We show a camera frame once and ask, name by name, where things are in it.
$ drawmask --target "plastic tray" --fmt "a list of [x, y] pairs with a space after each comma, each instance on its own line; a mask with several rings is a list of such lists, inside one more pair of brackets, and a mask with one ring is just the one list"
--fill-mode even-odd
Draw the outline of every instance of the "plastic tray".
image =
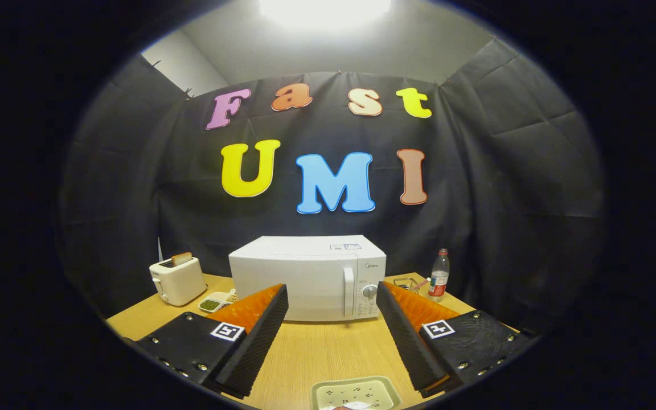
[[401, 398], [384, 376], [333, 380], [313, 384], [310, 389], [310, 410], [390, 410], [401, 404]]
[[[235, 294], [234, 289], [230, 290], [229, 293], [227, 293], [227, 292], [212, 292], [212, 293], [209, 293], [204, 299], [199, 301], [199, 304], [197, 306], [199, 306], [199, 309], [201, 309], [203, 311], [206, 311], [208, 313], [214, 313], [214, 312], [218, 311], [219, 309], [221, 309], [225, 306], [229, 306], [231, 303], [227, 302], [227, 298], [229, 298], [229, 296], [232, 296], [234, 294]], [[204, 301], [214, 301], [214, 302], [219, 303], [219, 305], [217, 307], [215, 307], [214, 310], [204, 309], [203, 307], [201, 307], [201, 304]]]

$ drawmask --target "water bottle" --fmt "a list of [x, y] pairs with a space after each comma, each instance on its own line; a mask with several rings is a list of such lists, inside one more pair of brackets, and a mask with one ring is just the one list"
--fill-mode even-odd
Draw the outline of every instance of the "water bottle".
[[450, 260], [447, 258], [447, 249], [440, 249], [439, 256], [432, 266], [432, 278], [429, 280], [429, 298], [439, 302], [445, 295], [447, 280], [450, 277]]

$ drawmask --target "white container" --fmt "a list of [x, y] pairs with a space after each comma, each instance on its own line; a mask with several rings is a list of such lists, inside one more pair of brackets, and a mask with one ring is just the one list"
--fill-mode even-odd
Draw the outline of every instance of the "white container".
[[[219, 309], [221, 309], [221, 308], [223, 308], [223, 307], [225, 307], [225, 306], [227, 306], [227, 305], [231, 305], [232, 303], [231, 303], [231, 302], [227, 302], [227, 299], [229, 298], [229, 296], [232, 296], [232, 295], [234, 295], [234, 294], [235, 294], [235, 290], [234, 290], [234, 289], [232, 289], [231, 291], [229, 291], [229, 293], [226, 293], [226, 292], [212, 292], [212, 293], [209, 293], [209, 294], [206, 296], [206, 298], [204, 298], [204, 299], [202, 299], [201, 301], [199, 301], [199, 305], [198, 305], [198, 306], [199, 306], [199, 309], [201, 309], [201, 310], [203, 310], [203, 311], [206, 311], [206, 312], [208, 312], [208, 313], [214, 313], [214, 312], [218, 311]], [[204, 303], [204, 301], [214, 301], [214, 302], [216, 302], [218, 305], [217, 305], [214, 309], [211, 309], [211, 310], [209, 310], [209, 309], [204, 309], [203, 307], [201, 307], [201, 304]]]
[[287, 285], [285, 320], [377, 317], [377, 286], [386, 254], [362, 235], [263, 236], [229, 254], [240, 298]]

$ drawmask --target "wooden table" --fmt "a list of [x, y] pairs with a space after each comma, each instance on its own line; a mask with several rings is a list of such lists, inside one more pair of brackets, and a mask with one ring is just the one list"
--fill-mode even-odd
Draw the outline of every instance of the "wooden table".
[[[385, 280], [393, 283], [394, 278], [399, 277], [412, 277], [417, 283], [424, 280], [417, 273]], [[229, 292], [234, 283], [228, 277], [205, 274], [204, 278], [208, 290], [185, 306], [172, 306], [154, 294], [111, 317], [107, 323], [122, 337], [138, 340], [183, 312], [207, 317], [198, 303], [209, 293]], [[422, 286], [419, 294], [426, 297], [427, 287]], [[445, 294], [440, 304], [459, 314], [474, 310], [449, 294]], [[409, 373], [399, 358], [383, 317], [351, 322], [284, 322], [250, 396], [243, 400], [229, 397], [266, 410], [308, 409], [313, 384], [366, 376], [388, 377], [401, 397], [399, 408], [432, 399], [422, 399], [412, 388]]]

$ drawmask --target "letter m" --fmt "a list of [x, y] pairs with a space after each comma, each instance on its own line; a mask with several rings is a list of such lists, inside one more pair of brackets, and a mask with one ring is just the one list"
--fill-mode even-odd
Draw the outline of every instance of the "letter m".
[[323, 209], [318, 203], [318, 192], [323, 197], [326, 207], [331, 212], [338, 208], [344, 190], [346, 200], [341, 205], [346, 212], [369, 212], [374, 210], [376, 203], [369, 193], [369, 163], [372, 156], [367, 153], [350, 153], [341, 164], [337, 174], [328, 167], [323, 156], [308, 154], [295, 160], [302, 168], [302, 202], [297, 206], [297, 212], [302, 214], [317, 214]]

